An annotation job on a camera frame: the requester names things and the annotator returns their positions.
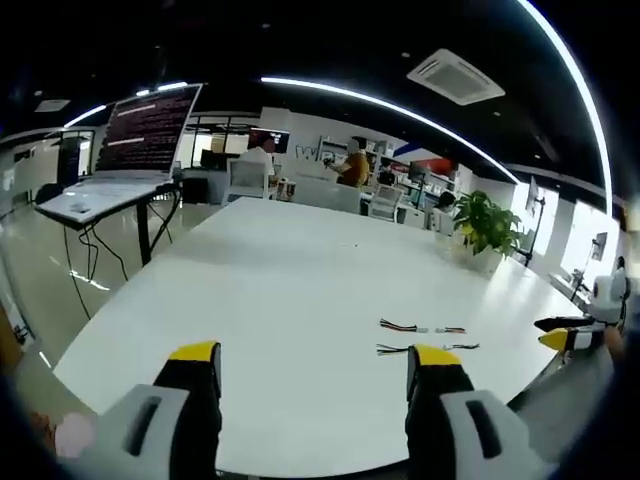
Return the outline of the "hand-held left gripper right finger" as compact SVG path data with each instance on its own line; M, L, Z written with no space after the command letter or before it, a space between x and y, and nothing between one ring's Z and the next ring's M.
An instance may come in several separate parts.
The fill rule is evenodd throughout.
M453 353L408 348L409 479L543 479L552 469L531 448L526 424L474 388Z

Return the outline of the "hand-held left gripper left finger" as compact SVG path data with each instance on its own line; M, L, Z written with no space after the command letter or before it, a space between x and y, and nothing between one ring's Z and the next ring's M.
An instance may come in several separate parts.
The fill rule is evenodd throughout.
M172 352L98 418L94 442L66 462L75 479L217 479L222 429L221 344Z

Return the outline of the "person's right hand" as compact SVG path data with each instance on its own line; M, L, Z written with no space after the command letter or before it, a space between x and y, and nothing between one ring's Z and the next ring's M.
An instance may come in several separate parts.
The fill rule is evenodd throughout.
M618 369L625 359L625 340L616 326L604 329L603 341L609 352L614 368Z

